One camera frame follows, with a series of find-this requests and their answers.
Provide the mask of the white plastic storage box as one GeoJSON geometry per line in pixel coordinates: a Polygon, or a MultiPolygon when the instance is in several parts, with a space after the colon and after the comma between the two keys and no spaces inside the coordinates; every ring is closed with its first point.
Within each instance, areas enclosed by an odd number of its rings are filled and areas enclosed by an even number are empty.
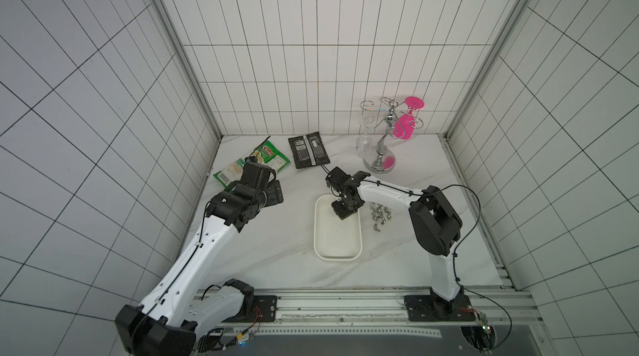
{"type": "Polygon", "coordinates": [[[363,250],[359,212],[340,219],[332,208],[335,197],[325,194],[316,201],[314,251],[325,261],[358,259],[363,250]]]}

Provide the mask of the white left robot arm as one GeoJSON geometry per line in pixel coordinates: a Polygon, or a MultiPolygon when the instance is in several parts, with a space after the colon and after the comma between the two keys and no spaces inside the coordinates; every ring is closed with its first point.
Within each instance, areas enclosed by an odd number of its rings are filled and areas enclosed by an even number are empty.
{"type": "Polygon", "coordinates": [[[223,247],[262,209],[283,202],[276,170],[251,158],[241,179],[206,204],[201,226],[175,264],[138,306],[126,304],[115,319],[131,355],[189,355],[196,342],[226,320],[258,319],[254,289],[238,279],[213,294],[196,294],[223,247]]]}

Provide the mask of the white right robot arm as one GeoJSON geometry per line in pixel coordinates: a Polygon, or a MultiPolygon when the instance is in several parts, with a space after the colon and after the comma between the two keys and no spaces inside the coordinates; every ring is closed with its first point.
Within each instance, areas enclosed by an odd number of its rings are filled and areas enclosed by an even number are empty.
{"type": "Polygon", "coordinates": [[[407,215],[418,244],[429,253],[432,272],[430,297],[434,307],[459,307],[464,292],[454,269],[453,247],[461,241],[463,221],[444,191],[401,188],[359,171],[346,174],[341,168],[326,172],[327,187],[337,196],[332,208],[340,219],[355,214],[365,203],[376,203],[407,215]]]}

